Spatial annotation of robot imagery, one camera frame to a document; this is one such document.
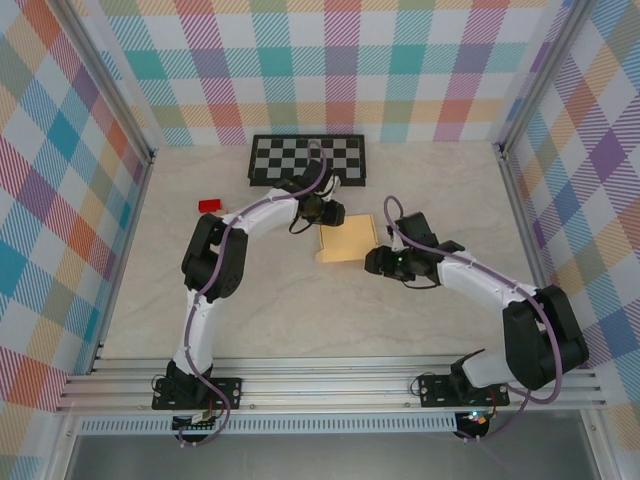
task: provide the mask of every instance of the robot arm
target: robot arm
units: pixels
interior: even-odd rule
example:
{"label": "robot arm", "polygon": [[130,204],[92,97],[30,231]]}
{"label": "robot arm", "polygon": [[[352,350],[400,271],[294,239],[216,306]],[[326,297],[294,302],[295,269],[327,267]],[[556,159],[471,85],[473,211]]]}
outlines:
{"label": "robot arm", "polygon": [[[264,197],[271,201],[264,202],[241,218],[237,218],[240,216],[238,212],[222,217],[212,214],[200,217],[181,267],[187,287],[187,319],[194,307],[197,293],[207,285],[219,261],[218,254],[212,251],[211,247],[221,244],[224,231],[235,220],[220,260],[222,264],[217,279],[196,303],[187,342],[196,369],[205,377],[212,368],[213,337],[220,307],[242,281],[249,239],[253,242],[266,232],[291,224],[298,218],[306,220],[309,224],[330,226],[338,226],[344,222],[344,206],[331,199],[340,185],[340,179],[329,168],[314,192],[296,198],[282,198],[310,187],[320,173],[321,164],[310,162],[302,176],[278,182]],[[186,324],[187,320],[182,338],[186,334]],[[183,339],[175,356],[167,365],[166,378],[171,386],[175,387],[168,393],[169,396],[181,395],[188,397],[193,404],[200,404],[208,395],[206,386],[193,375],[187,362]]]}
{"label": "robot arm", "polygon": [[[475,258],[464,247],[448,240],[439,243],[422,213],[398,219],[396,226],[411,240],[431,248],[456,253],[469,264],[429,253],[403,243],[392,236],[392,246],[373,249],[366,257],[365,269],[373,274],[413,281],[417,276],[429,278],[434,286],[456,290],[473,299],[496,317],[502,317],[505,350],[480,351],[467,355],[451,366],[450,380],[460,401],[489,385],[519,381],[537,390],[555,379],[555,363],[548,333],[541,328],[536,311],[521,293],[505,286],[491,275],[470,264]],[[516,283],[543,307],[557,337],[563,373],[588,359],[588,350],[566,294],[551,285],[539,288]]]}

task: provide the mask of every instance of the colorful plaid backdrop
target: colorful plaid backdrop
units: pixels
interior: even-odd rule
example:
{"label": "colorful plaid backdrop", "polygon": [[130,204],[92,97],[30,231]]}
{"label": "colorful plaid backdrop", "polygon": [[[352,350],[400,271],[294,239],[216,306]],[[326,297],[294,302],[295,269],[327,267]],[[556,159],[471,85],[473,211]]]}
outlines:
{"label": "colorful plaid backdrop", "polygon": [[100,0],[171,145],[325,131],[486,139],[547,4]]}
{"label": "colorful plaid backdrop", "polygon": [[138,122],[138,126],[140,127],[140,130],[142,131],[145,139],[147,140],[147,143],[153,146],[154,148],[157,148],[159,144],[157,143],[156,139],[153,137],[153,133],[149,128],[149,125],[147,124],[145,117],[142,115],[142,112],[140,111],[140,106],[136,103],[133,95],[131,94],[131,90],[129,89],[129,87],[127,86],[127,83],[123,79],[122,73],[120,72],[120,69],[118,69],[116,62],[114,61],[111,55],[111,52],[109,52],[109,49],[107,48],[104,40],[98,34],[98,30],[96,28],[95,22],[93,21],[93,18],[89,16],[89,13],[85,8],[84,0],[69,0],[69,1],[71,2],[72,6],[80,16],[86,32],[89,34],[89,37],[91,38],[96,49],[100,53],[100,56],[102,57],[102,61],[104,65],[106,66],[107,70],[111,74],[111,78],[114,80],[118,89],[120,90],[122,99],[129,105],[129,108],[131,109],[131,113],[133,113],[133,116]]}
{"label": "colorful plaid backdrop", "polygon": [[538,54],[536,55],[535,60],[531,64],[531,67],[527,72],[525,80],[522,83],[520,90],[518,91],[518,96],[516,97],[515,102],[513,102],[513,105],[511,105],[511,109],[509,110],[509,115],[507,115],[507,119],[504,125],[502,125],[502,128],[500,129],[500,134],[498,135],[497,143],[504,142],[507,134],[509,133],[509,130],[511,129],[511,126],[513,125],[513,122],[516,116],[520,112],[520,107],[522,106],[522,102],[529,95],[531,88],[533,87],[536,79],[538,78],[538,73],[540,72],[540,69],[542,68],[545,61],[547,60],[547,56],[551,51],[551,46],[553,45],[553,42],[555,42],[556,38],[558,38],[558,34],[561,32],[562,27],[564,26],[564,22],[567,19],[569,12],[571,11],[571,7],[573,7],[575,3],[576,3],[576,0],[562,0],[562,6],[558,10],[558,13],[556,14],[556,17],[554,18],[553,23],[551,25],[551,28],[549,28],[549,31],[547,32],[544,38],[544,42],[542,42],[542,46],[540,47],[540,50],[538,51]]}
{"label": "colorful plaid backdrop", "polygon": [[618,458],[640,467],[638,0],[599,2],[512,154],[546,269],[615,405]]}
{"label": "colorful plaid backdrop", "polygon": [[45,0],[0,5],[0,478],[92,353],[143,163]]}

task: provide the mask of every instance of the black and white checkerboard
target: black and white checkerboard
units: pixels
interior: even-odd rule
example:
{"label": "black and white checkerboard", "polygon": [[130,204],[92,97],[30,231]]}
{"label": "black and white checkerboard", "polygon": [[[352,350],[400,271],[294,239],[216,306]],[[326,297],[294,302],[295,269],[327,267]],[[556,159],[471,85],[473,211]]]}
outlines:
{"label": "black and white checkerboard", "polygon": [[[307,146],[319,140],[333,168],[346,187],[366,185],[364,135],[255,135],[249,163],[252,187],[272,186],[282,178],[302,175],[307,167]],[[320,159],[319,149],[312,158]]]}

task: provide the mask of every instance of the wooden block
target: wooden block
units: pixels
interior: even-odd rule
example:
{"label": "wooden block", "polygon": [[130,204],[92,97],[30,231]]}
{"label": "wooden block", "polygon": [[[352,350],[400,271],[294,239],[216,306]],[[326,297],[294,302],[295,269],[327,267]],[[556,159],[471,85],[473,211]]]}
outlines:
{"label": "wooden block", "polygon": [[316,262],[364,260],[378,246],[373,215],[348,215],[339,227],[320,226],[320,251]]}

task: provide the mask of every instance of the table surface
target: table surface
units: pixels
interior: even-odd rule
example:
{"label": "table surface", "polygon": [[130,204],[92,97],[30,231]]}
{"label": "table surface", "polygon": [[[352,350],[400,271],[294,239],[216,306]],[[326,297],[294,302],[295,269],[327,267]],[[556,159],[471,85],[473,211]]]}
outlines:
{"label": "table surface", "polygon": [[[464,245],[518,280],[530,270],[492,147],[487,142],[367,144],[367,186],[335,198],[347,214],[372,213],[389,243],[382,202],[424,212],[439,240]],[[144,201],[104,358],[169,358],[180,342],[186,289],[180,263],[198,201],[230,211],[268,188],[249,187],[250,147],[164,147]],[[463,295],[416,291],[370,275],[363,262],[318,264],[317,227],[279,228],[250,242],[244,279],[222,307],[217,357],[464,354],[502,345],[502,319]]]}

